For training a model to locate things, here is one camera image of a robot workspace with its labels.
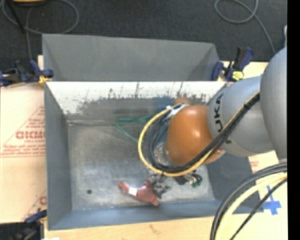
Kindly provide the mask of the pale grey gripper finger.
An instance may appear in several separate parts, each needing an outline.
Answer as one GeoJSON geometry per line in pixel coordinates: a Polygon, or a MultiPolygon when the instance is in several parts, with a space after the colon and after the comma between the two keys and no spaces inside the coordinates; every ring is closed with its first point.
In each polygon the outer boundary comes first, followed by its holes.
{"type": "Polygon", "coordinates": [[[152,174],[147,177],[147,181],[151,185],[160,185],[165,181],[165,176],[164,175],[158,175],[158,174],[152,174]]]}
{"type": "Polygon", "coordinates": [[[171,189],[172,187],[165,183],[159,183],[154,185],[154,192],[158,199],[161,199],[163,197],[163,194],[169,192],[171,189]]]}

